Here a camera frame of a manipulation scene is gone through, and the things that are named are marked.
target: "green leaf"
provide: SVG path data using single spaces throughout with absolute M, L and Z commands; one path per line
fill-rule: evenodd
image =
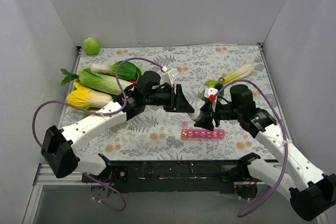
M 139 77 L 142 76 L 142 70 L 140 68 L 136 68 L 136 75 L 137 79 L 135 81 L 138 81 Z
M 111 73 L 113 76 L 116 75 L 116 69 L 119 66 L 121 61 L 116 62 L 111 66 Z M 122 80 L 136 80 L 137 67 L 133 63 L 127 61 L 123 63 L 118 70 L 118 78 Z
M 215 81 L 215 80 L 208 80 L 208 81 L 206 81 L 205 83 L 206 83 L 208 86 L 214 86 L 214 85 L 217 84 L 217 81 Z
M 65 74 L 66 76 L 64 79 L 61 81 L 61 86 L 65 86 L 68 82 L 73 81 L 78 78 L 78 75 L 75 73 L 70 73 L 68 70 L 62 68 L 61 69 L 62 74 Z

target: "pink pill organizer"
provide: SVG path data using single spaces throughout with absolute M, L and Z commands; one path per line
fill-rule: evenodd
M 196 137 L 196 138 L 219 138 L 223 139 L 225 133 L 223 129 L 215 129 L 214 131 L 208 131 L 205 129 L 188 128 L 187 122 L 182 122 L 181 137 Z

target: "floral mat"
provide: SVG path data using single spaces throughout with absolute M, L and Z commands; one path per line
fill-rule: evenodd
M 253 63 L 255 71 L 247 79 L 263 90 L 278 111 L 258 46 L 102 48 L 95 56 L 89 56 L 83 51 L 77 70 L 87 68 L 92 63 L 113 64 L 130 57 L 148 58 L 168 69 L 177 67 L 180 74 L 175 78 L 175 83 L 182 85 L 188 101 L 197 108 L 203 105 L 198 94 L 206 87 L 206 80 L 217 80 L 247 63 Z M 158 71 L 157 67 L 145 61 L 133 63 L 144 71 Z M 260 93 L 251 85 L 248 86 L 253 91 L 257 106 L 271 112 Z M 228 91 L 224 97 L 230 99 Z M 75 123 L 82 118 L 82 114 L 67 108 L 62 125 Z M 165 113 L 162 108 L 147 106 L 142 114 L 111 128 L 110 133 L 102 133 L 81 151 L 103 153 L 112 160 L 238 159 L 250 152 L 255 152 L 262 158 L 274 158 L 263 145 L 241 129 L 236 121 L 221 121 L 220 128 L 225 131 L 224 139 L 181 138 L 184 121 L 188 122 L 189 127 L 193 126 L 193 121 L 187 114 Z

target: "black bracket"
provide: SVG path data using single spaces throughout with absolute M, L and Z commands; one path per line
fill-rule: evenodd
M 66 141 L 55 125 L 47 129 L 43 140 L 41 154 L 47 161 L 56 178 L 64 178 L 78 166 L 80 159 L 70 147 L 72 141 Z
M 212 103 L 209 101 L 209 99 L 205 101 L 205 104 L 201 107 L 200 111 L 203 113 L 203 117 L 201 120 L 196 122 L 194 126 L 209 131 L 214 131 L 215 129 L 215 126 L 213 124 L 214 112 L 212 111 Z
M 101 182 L 111 183 L 111 182 L 127 182 L 128 168 L 125 165 L 114 165 L 112 161 L 108 160 L 103 154 L 99 153 L 105 164 L 106 168 L 97 176 L 90 175 Z M 90 183 L 92 182 L 88 177 L 82 176 L 82 182 Z
M 194 113 L 194 108 L 188 103 L 182 92 L 181 84 L 171 88 L 171 104 L 163 106 L 166 112 Z
M 238 164 L 236 167 L 231 168 L 226 176 L 230 179 L 249 179 L 251 178 L 250 172 L 248 171 L 247 166 L 250 165 L 254 160 L 260 159 L 258 154 L 253 152 L 241 157 L 238 160 Z
M 290 204 L 295 212 L 304 220 L 311 221 L 336 202 L 336 175 L 322 174 L 323 179 L 316 184 L 308 183 L 309 188 L 299 191 L 290 188 Z

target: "yellow napa cabbage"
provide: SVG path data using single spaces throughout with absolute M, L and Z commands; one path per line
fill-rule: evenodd
M 74 82 L 75 90 L 67 96 L 67 102 L 82 109 L 102 108 L 112 101 L 112 96 Z

